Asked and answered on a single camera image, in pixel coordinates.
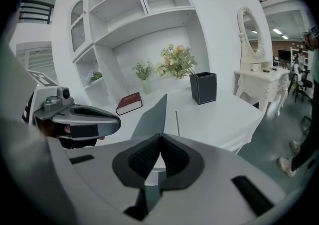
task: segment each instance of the floor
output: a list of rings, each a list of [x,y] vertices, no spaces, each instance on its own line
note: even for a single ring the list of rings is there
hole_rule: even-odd
[[[309,159],[302,167],[297,170],[293,178],[283,173],[277,165],[279,157],[292,157],[293,152],[289,143],[292,140],[302,143],[305,136],[301,132],[301,120],[304,115],[310,116],[311,104],[305,98],[301,97],[295,103],[295,96],[290,91],[281,114],[276,117],[276,107],[279,99],[275,99],[268,106],[267,112],[256,129],[252,141],[245,145],[238,153],[239,156],[249,161],[251,164],[269,175],[282,189],[289,194],[294,189],[305,185],[312,176],[319,162],[307,170],[307,165],[312,159]]]

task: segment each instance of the red book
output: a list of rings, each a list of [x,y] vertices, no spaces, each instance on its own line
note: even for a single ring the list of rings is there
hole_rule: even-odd
[[[142,99],[140,97],[140,93],[134,93],[132,95],[128,95],[123,97],[120,101],[118,107],[116,108],[116,113],[118,115],[123,115],[130,111],[134,111],[139,109],[143,106]]]

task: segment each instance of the white flower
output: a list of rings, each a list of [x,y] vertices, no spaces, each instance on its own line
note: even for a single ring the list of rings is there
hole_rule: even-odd
[[[185,50],[185,48],[184,48],[183,45],[179,45],[179,46],[177,46],[177,50],[178,50],[179,52],[182,52],[182,51]]]

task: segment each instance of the white sneaker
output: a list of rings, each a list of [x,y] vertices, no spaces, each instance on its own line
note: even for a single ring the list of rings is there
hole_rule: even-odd
[[[300,144],[296,141],[291,141],[289,145],[295,155],[297,155],[300,152]]]
[[[296,174],[296,171],[291,170],[291,158],[289,159],[284,159],[284,158],[279,158],[277,160],[279,168],[284,171],[289,177],[293,177]]]

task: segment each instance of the arched mirror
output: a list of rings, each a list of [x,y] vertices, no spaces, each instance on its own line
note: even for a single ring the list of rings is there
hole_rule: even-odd
[[[262,62],[265,59],[262,34],[253,13],[247,6],[239,9],[238,24],[242,41],[242,58],[252,59],[251,62]]]

